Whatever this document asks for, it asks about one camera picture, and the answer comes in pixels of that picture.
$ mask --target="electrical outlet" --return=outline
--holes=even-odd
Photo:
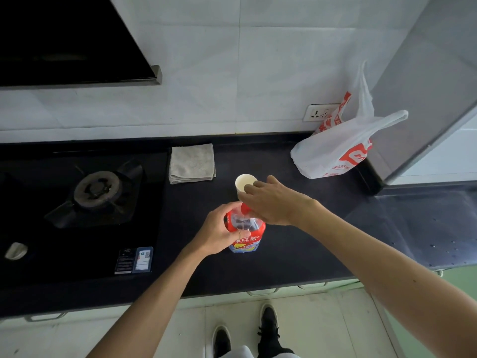
[[[304,122],[321,122],[338,108],[338,104],[311,104],[306,108]]]

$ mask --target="dish towel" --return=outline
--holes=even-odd
[[[169,164],[169,181],[172,185],[211,181],[216,175],[212,144],[172,147]]]

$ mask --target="black glass stovetop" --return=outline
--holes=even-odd
[[[64,228],[45,219],[71,199],[75,186],[86,175],[116,171],[128,161],[142,168],[128,222],[119,219],[120,223],[104,224],[104,219],[96,215],[98,210],[87,211],[102,221],[96,226],[86,221],[88,216]],[[1,161],[0,289],[117,276],[121,251],[156,244],[166,164],[166,153]],[[4,257],[13,242],[28,247],[18,260]]]

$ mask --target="black range hood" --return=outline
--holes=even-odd
[[[110,0],[1,0],[0,88],[157,85]]]

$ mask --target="stovetop label sticker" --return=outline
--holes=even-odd
[[[118,260],[116,262],[115,275],[130,274],[133,272],[134,262],[136,258],[136,248],[122,249],[119,252]]]
[[[138,272],[150,272],[151,271],[151,262],[152,262],[152,252],[153,248],[149,247],[138,247],[136,249],[136,259],[134,262],[133,273]]]

